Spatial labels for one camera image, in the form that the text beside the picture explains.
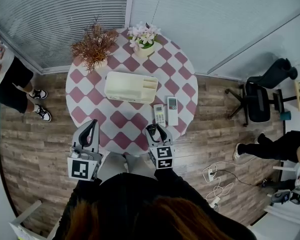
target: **vase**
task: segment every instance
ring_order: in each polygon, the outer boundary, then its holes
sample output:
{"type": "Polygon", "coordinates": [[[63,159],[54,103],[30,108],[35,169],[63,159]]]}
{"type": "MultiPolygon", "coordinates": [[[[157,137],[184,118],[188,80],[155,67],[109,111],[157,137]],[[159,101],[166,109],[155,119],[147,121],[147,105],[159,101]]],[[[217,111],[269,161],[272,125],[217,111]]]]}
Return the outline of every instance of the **vase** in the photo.
{"type": "Polygon", "coordinates": [[[105,67],[106,65],[108,65],[108,60],[107,59],[105,59],[105,60],[103,60],[101,62],[96,62],[94,64],[94,70],[97,70],[99,68],[105,67]]]}
{"type": "Polygon", "coordinates": [[[146,49],[140,48],[139,46],[135,46],[133,48],[133,51],[138,57],[145,58],[155,52],[155,44],[146,49]]]}

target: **black shorts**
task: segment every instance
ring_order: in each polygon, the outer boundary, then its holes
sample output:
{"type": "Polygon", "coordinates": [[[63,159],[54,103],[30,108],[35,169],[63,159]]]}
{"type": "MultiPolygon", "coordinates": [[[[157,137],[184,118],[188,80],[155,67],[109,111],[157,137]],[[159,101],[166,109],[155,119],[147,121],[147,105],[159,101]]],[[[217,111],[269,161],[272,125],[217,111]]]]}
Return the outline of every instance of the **black shorts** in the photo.
{"type": "Polygon", "coordinates": [[[15,57],[0,83],[0,103],[24,114],[28,105],[27,93],[16,86],[25,88],[33,76],[34,73],[15,57]]]}

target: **checkered tablecloth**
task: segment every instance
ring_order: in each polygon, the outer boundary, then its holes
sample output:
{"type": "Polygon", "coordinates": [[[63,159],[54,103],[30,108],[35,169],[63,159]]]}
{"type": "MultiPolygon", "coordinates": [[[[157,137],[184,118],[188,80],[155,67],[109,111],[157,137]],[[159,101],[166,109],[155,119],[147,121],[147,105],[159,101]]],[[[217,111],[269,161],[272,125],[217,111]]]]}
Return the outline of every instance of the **checkered tablecloth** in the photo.
{"type": "Polygon", "coordinates": [[[178,100],[178,125],[168,126],[173,139],[186,132],[198,103],[198,83],[194,68],[180,47],[159,36],[155,52],[139,58],[129,46],[128,30],[118,29],[117,44],[111,49],[108,65],[88,74],[81,58],[74,59],[66,80],[66,104],[77,127],[92,119],[100,126],[100,146],[119,154],[141,155],[148,151],[145,127],[154,123],[153,105],[164,104],[167,97],[178,100]],[[152,104],[106,98],[104,88],[110,71],[156,77],[159,80],[152,104]]]}

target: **brown hair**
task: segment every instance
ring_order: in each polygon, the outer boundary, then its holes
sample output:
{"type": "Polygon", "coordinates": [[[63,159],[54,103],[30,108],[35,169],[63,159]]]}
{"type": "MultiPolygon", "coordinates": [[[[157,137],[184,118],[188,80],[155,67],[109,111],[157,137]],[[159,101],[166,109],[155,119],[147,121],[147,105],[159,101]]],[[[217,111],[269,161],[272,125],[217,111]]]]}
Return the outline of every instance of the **brown hair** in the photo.
{"type": "MultiPolygon", "coordinates": [[[[79,202],[71,212],[65,240],[98,240],[97,205],[79,202]]],[[[145,205],[135,218],[134,240],[231,240],[193,202],[183,198],[161,197],[145,205]]]]}

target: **white sock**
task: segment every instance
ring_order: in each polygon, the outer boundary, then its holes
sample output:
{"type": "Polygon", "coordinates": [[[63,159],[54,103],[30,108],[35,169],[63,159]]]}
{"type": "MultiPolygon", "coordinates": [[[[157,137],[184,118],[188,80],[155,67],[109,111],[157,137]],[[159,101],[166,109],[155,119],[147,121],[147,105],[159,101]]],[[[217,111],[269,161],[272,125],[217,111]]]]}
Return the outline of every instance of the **white sock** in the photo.
{"type": "Polygon", "coordinates": [[[32,87],[32,90],[28,92],[30,96],[33,96],[33,95],[34,95],[34,90],[35,90],[35,89],[32,87]]]}
{"type": "Polygon", "coordinates": [[[33,110],[33,112],[37,112],[38,109],[39,109],[39,105],[38,104],[34,104],[34,110],[33,110]]]}

